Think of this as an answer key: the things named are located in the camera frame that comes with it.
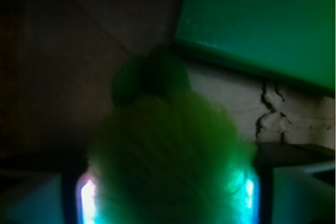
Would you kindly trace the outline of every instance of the fluffy green fur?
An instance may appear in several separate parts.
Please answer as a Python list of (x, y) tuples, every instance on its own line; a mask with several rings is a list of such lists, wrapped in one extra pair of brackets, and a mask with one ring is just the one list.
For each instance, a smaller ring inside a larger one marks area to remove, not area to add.
[(116, 107), (89, 150), (97, 223), (244, 223), (254, 148), (192, 91)]

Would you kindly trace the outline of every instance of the plush toy ear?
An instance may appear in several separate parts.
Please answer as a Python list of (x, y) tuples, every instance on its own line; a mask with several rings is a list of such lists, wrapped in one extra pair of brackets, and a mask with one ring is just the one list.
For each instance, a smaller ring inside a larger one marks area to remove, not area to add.
[(156, 46), (151, 51), (143, 74), (146, 94), (165, 95), (172, 90), (191, 89), (182, 60), (166, 46)]
[(132, 103), (143, 94), (144, 63), (144, 57), (132, 58), (115, 72), (111, 88), (111, 98), (115, 106)]
[(148, 57), (132, 58), (116, 71), (111, 97), (113, 104), (120, 106), (143, 94), (165, 95), (171, 90), (190, 89), (182, 60), (167, 46), (156, 46)]

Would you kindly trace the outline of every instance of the led light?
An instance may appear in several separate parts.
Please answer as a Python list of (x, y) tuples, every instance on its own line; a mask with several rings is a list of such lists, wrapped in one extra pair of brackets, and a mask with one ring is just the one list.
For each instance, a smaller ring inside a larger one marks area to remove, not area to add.
[(254, 192), (254, 185), (252, 180), (248, 179), (246, 181), (246, 192), (247, 192), (247, 197), (245, 199), (246, 207), (248, 209), (252, 209), (253, 205), (253, 192)]
[(95, 224), (96, 207), (94, 205), (96, 185), (92, 180), (88, 180), (87, 183), (81, 189), (81, 203), (82, 203), (82, 218), (83, 224)]

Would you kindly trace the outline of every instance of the green plush toy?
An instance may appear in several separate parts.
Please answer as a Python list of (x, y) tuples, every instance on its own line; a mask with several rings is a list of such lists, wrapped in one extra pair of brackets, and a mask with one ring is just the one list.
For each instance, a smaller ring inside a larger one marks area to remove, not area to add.
[(158, 47), (113, 78), (115, 108), (89, 148), (96, 223), (251, 223), (255, 148)]

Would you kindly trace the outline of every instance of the green shelf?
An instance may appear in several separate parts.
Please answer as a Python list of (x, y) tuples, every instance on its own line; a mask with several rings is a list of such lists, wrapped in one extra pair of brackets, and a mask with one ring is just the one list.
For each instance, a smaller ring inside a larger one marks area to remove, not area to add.
[(183, 55), (335, 96), (335, 0), (184, 0)]

